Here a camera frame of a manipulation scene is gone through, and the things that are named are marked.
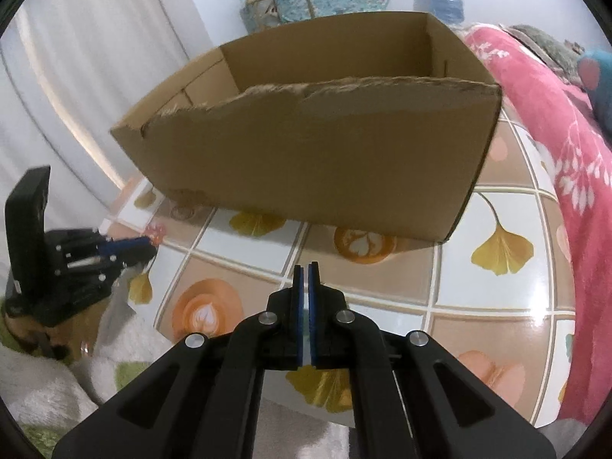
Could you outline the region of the left hand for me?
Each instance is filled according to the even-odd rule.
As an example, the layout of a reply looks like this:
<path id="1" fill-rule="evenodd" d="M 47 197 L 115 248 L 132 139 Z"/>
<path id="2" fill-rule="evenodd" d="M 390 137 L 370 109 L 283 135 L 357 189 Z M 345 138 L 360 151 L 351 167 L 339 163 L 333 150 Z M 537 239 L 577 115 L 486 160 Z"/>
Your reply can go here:
<path id="1" fill-rule="evenodd" d="M 31 316 L 9 317 L 5 301 L 1 301 L 1 344 L 19 353 L 70 365 L 93 355 L 99 324 L 109 304 L 109 299 L 104 299 L 58 326 L 48 327 Z"/>

